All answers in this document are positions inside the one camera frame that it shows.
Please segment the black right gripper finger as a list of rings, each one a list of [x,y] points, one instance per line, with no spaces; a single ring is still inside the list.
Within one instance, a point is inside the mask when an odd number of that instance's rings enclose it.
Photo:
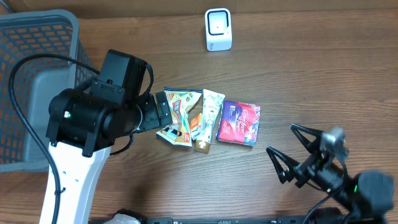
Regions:
[[[295,168],[300,164],[298,161],[270,146],[266,148],[266,152],[274,165],[281,184],[284,184],[286,181],[291,182],[297,177]],[[287,166],[286,169],[282,167],[279,160]]]
[[[291,124],[290,130],[295,134],[297,139],[309,153],[314,153],[320,149],[320,141],[323,131],[301,126],[299,124]]]

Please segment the yellow snack packet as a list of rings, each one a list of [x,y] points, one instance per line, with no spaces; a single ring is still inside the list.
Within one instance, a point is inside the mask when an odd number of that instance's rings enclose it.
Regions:
[[[174,145],[192,147],[192,135],[188,120],[189,112],[201,98],[202,90],[164,88],[170,107],[172,124],[156,132],[158,138]]]

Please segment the orange tissue packet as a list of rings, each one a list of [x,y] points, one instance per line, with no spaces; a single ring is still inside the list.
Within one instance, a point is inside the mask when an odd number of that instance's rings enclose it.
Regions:
[[[192,139],[196,141],[199,136],[201,136],[204,132],[205,120],[203,115],[199,113],[196,117],[194,117],[190,122],[190,130]]]

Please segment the white gold cream tube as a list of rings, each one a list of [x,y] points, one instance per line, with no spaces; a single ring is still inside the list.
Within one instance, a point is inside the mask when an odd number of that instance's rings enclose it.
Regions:
[[[209,153],[215,121],[217,120],[224,99],[224,94],[207,89],[203,90],[202,120],[204,120],[204,125],[195,140],[194,150],[197,152]]]

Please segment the red purple pad packet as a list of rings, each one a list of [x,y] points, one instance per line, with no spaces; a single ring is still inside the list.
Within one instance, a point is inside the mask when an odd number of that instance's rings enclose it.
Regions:
[[[217,140],[253,147],[258,137],[260,117],[259,105],[225,100]]]

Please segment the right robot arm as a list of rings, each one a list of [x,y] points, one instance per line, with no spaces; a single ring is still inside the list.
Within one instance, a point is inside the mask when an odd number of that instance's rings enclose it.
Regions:
[[[309,152],[298,162],[273,147],[267,147],[281,183],[296,181],[325,192],[327,196],[300,223],[385,223],[385,214],[394,207],[394,179],[378,170],[366,170],[350,177],[345,160],[345,132],[334,127],[329,132],[292,124],[291,131]]]

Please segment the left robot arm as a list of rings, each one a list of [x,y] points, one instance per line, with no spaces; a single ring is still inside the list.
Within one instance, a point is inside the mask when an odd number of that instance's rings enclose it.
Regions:
[[[128,94],[110,81],[94,80],[85,93],[63,90],[49,106],[49,170],[41,223],[88,223],[96,185],[120,137],[160,129],[172,117],[164,91]]]

